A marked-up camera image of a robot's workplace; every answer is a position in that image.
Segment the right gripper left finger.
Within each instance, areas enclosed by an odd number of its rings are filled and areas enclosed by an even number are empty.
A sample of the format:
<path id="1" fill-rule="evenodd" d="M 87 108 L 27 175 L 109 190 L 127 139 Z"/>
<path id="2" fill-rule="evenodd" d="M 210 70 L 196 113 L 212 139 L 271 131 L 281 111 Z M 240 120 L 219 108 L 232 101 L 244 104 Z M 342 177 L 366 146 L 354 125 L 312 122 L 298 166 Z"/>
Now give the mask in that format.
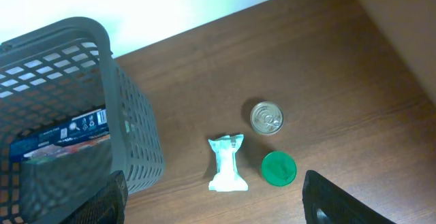
<path id="1" fill-rule="evenodd" d="M 61 224 L 124 224 L 128 198 L 123 171 L 111 173 L 106 185 Z"/>

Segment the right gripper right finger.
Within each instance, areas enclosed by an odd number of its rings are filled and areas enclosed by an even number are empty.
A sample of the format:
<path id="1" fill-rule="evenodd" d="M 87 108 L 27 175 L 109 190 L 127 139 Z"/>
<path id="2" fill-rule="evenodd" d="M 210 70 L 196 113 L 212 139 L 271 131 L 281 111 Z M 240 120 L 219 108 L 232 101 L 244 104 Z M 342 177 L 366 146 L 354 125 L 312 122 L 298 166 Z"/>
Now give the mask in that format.
<path id="1" fill-rule="evenodd" d="M 394 224 L 314 170 L 305 174 L 302 202 L 307 224 Z"/>

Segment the green lid glass jar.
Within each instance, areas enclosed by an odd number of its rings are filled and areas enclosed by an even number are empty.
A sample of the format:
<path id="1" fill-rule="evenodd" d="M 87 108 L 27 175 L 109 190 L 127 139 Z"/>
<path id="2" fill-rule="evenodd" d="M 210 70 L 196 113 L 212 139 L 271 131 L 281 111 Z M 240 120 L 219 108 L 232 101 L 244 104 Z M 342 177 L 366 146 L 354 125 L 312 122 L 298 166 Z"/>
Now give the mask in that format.
<path id="1" fill-rule="evenodd" d="M 285 187 L 295 180 L 297 165 L 287 153 L 272 151 L 262 160 L 261 175 L 268 184 L 275 187 Z"/>

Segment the blue cardboard food box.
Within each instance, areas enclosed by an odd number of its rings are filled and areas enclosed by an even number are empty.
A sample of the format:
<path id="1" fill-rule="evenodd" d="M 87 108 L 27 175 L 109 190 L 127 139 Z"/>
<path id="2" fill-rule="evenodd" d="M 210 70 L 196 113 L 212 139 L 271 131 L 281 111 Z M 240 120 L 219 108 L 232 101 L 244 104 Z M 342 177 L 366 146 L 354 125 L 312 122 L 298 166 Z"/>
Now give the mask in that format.
<path id="1" fill-rule="evenodd" d="M 109 139 L 106 109 L 100 108 L 13 141 L 10 145 L 10 161 L 42 164 L 97 146 Z"/>

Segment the grey plastic shopping basket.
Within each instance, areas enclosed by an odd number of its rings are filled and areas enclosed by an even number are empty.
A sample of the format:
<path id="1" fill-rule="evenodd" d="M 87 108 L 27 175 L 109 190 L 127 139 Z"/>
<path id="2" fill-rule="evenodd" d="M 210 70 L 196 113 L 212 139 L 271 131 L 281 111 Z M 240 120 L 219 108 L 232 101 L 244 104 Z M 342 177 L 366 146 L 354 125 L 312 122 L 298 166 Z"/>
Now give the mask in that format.
<path id="1" fill-rule="evenodd" d="M 97 21 L 2 43 L 2 223 L 122 223 L 164 170 L 153 109 Z"/>

